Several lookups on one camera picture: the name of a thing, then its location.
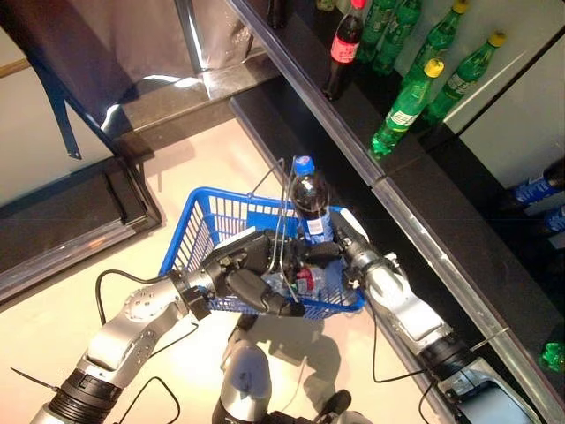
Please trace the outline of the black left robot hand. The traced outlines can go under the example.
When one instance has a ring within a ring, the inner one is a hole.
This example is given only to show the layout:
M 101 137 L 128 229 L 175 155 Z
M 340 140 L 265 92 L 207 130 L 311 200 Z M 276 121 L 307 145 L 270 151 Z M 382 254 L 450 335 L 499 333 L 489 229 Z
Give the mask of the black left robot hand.
M 282 244 L 276 236 L 271 230 L 239 233 L 227 245 L 213 249 L 200 270 L 211 278 L 219 297 L 234 295 L 263 314 L 302 317 L 304 304 L 285 298 L 262 279 Z

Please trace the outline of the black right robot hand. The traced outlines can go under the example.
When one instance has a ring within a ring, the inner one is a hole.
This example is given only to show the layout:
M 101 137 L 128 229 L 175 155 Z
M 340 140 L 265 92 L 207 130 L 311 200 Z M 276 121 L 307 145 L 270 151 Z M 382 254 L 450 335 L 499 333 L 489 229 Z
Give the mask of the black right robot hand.
M 334 240 L 306 247 L 301 259 L 321 266 L 331 261 L 345 260 L 348 268 L 358 271 L 366 269 L 375 261 L 376 253 L 368 238 L 352 223 L 357 223 L 357 219 L 346 208 L 331 210 L 329 217 Z

